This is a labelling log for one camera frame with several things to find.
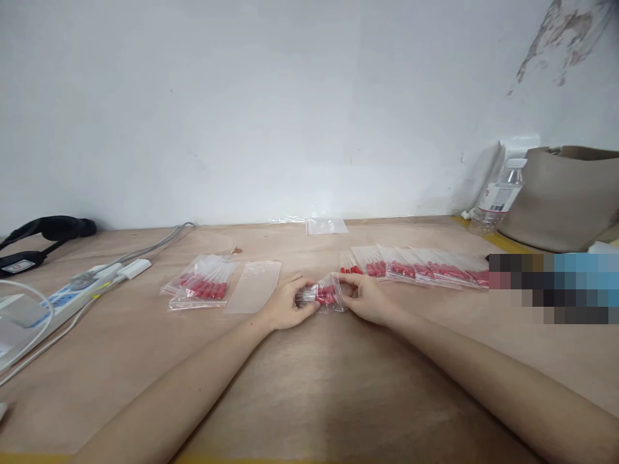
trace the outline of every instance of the white cable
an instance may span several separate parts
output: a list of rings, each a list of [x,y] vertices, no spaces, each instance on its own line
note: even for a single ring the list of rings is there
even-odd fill
[[[50,340],[46,345],[42,346],[35,354],[33,354],[31,357],[29,357],[27,360],[25,360],[22,364],[20,364],[19,366],[17,366],[17,368],[15,368],[15,370],[13,372],[11,372],[6,378],[4,378],[1,382],[0,382],[0,387],[2,387],[4,384],[6,384],[9,380],[11,380],[13,377],[15,377],[17,374],[19,374],[21,371],[23,371],[27,365],[29,365],[30,363],[32,363],[36,358],[38,358],[40,355],[42,355],[43,353],[45,353],[49,348],[51,348],[51,346],[53,346],[56,342],[58,342],[58,340],[60,340],[62,337],[64,337],[65,335],[67,335],[77,324],[77,322],[81,319],[81,317],[86,314],[88,308],[90,308],[90,306],[92,306],[92,304],[97,301],[97,298],[99,298],[101,295],[107,293],[108,291],[110,291],[111,289],[113,289],[116,285],[120,284],[123,280],[126,280],[126,277],[124,276],[118,276],[117,278],[115,278],[114,280],[112,280],[111,282],[108,282],[107,284],[104,284],[103,287],[105,287],[103,289],[103,291],[98,294],[98,295],[93,295],[92,299],[86,303],[84,305],[84,307],[82,309],[80,309],[77,314],[75,315],[75,318],[73,319],[73,322],[71,323],[71,325],[69,325],[69,327],[67,327],[61,334],[59,334],[56,338],[54,338],[53,340]]]
[[[55,315],[55,309],[54,309],[54,305],[52,304],[51,301],[49,301],[47,299],[47,297],[42,294],[40,291],[38,291],[36,288],[30,287],[29,285],[26,284],[20,284],[19,282],[13,282],[11,280],[0,280],[0,284],[7,284],[7,285],[14,285],[16,287],[21,287],[23,289],[29,290],[31,292],[33,292],[35,295],[37,295],[45,304],[47,304],[47,308],[50,312],[50,316],[47,318],[47,322],[45,322],[45,324],[43,325],[43,328],[39,331],[39,333],[37,334],[37,336],[35,338],[33,338],[30,343],[28,345],[26,345],[26,347],[20,351],[19,353],[17,353],[15,356],[13,356],[13,358],[5,364],[5,366],[0,370],[3,371],[9,367],[11,367],[13,364],[15,364],[17,361],[19,361],[22,356],[24,354],[26,354],[30,348],[32,348],[35,344],[39,343],[41,337],[43,337],[45,331],[47,330],[47,328],[50,326],[50,324],[52,323],[52,320],[54,320],[54,315]]]

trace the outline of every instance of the plastic bottle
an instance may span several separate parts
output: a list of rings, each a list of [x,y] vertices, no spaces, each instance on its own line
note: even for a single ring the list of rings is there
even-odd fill
[[[486,188],[471,214],[469,232],[486,235],[495,231],[522,189],[525,158],[506,161],[503,170]]]

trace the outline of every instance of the clear plastic sheet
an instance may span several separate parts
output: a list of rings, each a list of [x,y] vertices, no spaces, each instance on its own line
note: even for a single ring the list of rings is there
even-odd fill
[[[307,235],[348,233],[348,227],[341,218],[308,218],[305,232]]]
[[[295,295],[295,303],[298,307],[314,301],[321,304],[319,314],[343,313],[347,309],[344,304],[342,286],[336,273],[327,274],[319,280],[317,285],[302,288]]]
[[[226,314],[257,313],[277,287],[281,261],[249,261],[245,264]]]

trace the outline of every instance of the wall stain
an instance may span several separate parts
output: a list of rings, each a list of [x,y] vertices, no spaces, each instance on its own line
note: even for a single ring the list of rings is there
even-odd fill
[[[589,11],[582,13],[575,8],[578,3],[578,1],[553,0],[535,40],[529,47],[526,58],[518,69],[516,74],[518,83],[524,80],[531,60],[548,50],[555,50],[563,46],[565,57],[558,65],[559,74],[556,84],[557,86],[565,84],[568,68],[585,60],[608,27],[613,14],[619,11],[619,5],[614,0],[598,0],[594,2]],[[542,70],[546,69],[548,61],[542,60],[540,67]]]

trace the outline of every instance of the gray cable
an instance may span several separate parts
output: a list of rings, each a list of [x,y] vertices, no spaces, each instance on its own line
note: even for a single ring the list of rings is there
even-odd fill
[[[132,251],[131,253],[127,253],[126,255],[121,256],[116,261],[109,263],[108,265],[98,269],[97,271],[87,271],[85,273],[81,273],[81,274],[71,277],[71,280],[70,280],[71,290],[81,290],[81,289],[88,287],[89,285],[92,285],[95,282],[95,275],[97,273],[104,271],[105,269],[107,269],[110,266],[113,266],[114,264],[125,263],[129,260],[145,255],[149,253],[150,251],[153,251],[154,249],[162,247],[163,245],[167,244],[168,242],[176,238],[178,234],[181,233],[181,231],[183,230],[185,226],[195,226],[195,224],[193,222],[185,222],[184,224],[181,224],[180,226],[174,227],[174,230],[170,233],[170,235],[168,235],[166,238],[164,238],[162,241],[160,241],[156,245],[153,245],[147,248],[142,248],[141,250],[137,250],[137,251]]]

